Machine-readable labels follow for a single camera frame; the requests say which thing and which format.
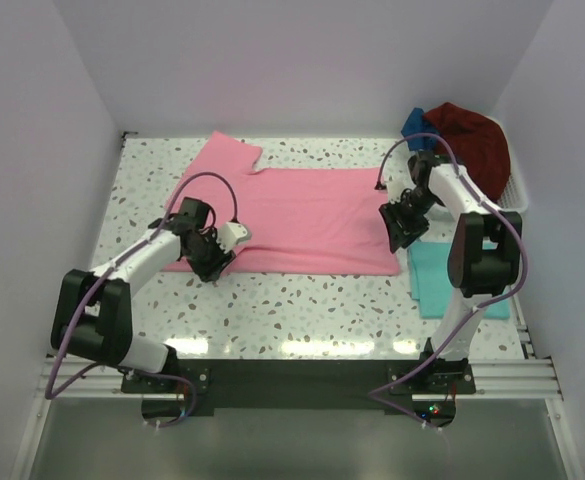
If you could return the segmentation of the pink t shirt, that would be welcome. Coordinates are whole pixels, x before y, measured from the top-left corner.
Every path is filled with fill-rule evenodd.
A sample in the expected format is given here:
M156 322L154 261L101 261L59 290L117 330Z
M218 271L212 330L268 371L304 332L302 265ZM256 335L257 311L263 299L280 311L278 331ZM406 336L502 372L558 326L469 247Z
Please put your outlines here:
M262 148L215 132L186 168L167 203L210 204L251 239L229 269L243 273L396 276L375 190L374 168L256 167Z

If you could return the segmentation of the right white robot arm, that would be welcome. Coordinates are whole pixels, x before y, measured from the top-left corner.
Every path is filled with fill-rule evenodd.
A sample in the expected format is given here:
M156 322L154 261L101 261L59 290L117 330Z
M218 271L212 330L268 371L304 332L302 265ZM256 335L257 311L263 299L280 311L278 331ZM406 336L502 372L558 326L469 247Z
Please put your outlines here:
M429 339L434 358L417 369L420 386L438 393L453 380L446 361L468 358L485 311L509 299L525 280L523 221L518 212L487 198L454 155L419 151L409 159L408 172L410 187L381 175L376 180L375 188L387 194L379 212L390 251L410 247L429 230L426 214L434 205L446 208L456 222L447 259L451 300Z

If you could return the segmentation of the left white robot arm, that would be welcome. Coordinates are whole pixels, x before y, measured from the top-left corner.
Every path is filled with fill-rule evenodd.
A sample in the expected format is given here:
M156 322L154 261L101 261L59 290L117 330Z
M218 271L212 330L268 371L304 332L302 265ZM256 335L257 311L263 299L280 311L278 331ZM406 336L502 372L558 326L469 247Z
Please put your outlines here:
M132 299L157 273L180 260L203 282L219 279L251 232L236 219L208 227L211 212L209 204L187 198L177 212L151 223L133 246L112 260L89 271L66 273L51 347L62 355L144 371L145 382L155 391L172 390L179 380L179 368L172 362L176 353L135 332Z

